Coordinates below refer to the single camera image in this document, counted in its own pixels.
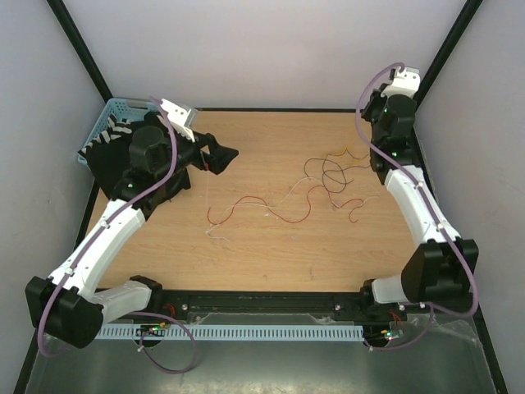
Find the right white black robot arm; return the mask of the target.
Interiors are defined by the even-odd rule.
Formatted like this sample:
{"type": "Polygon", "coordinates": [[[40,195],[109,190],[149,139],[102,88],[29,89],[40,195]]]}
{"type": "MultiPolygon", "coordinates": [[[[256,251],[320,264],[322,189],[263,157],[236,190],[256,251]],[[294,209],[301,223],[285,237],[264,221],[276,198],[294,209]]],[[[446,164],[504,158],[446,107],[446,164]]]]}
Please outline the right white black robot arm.
{"type": "Polygon", "coordinates": [[[426,183],[411,131],[416,89],[394,82],[371,92],[361,111],[372,128],[366,139],[370,165],[394,197],[404,216],[415,251],[401,272],[370,280],[358,300],[360,313],[379,318],[388,304],[427,305],[460,318],[477,312],[479,295],[473,278],[477,244],[465,240],[445,218],[426,183]]]}

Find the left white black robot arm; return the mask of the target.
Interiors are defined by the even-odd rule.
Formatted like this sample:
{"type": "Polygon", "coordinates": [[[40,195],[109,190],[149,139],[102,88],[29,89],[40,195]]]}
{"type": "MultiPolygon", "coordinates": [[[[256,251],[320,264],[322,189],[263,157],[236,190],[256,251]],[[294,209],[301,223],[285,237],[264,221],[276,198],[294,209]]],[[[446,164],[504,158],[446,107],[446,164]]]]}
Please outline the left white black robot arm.
{"type": "Polygon", "coordinates": [[[212,134],[178,137],[171,128],[142,126],[130,137],[129,164],[118,179],[103,215],[69,258],[47,278],[33,277],[25,288],[30,317],[41,353],[48,334],[84,348],[102,325],[140,312],[162,312],[162,285],[135,275],[124,284],[98,290],[110,263],[158,205],[190,187],[186,168],[222,173],[238,156],[212,134]]]}

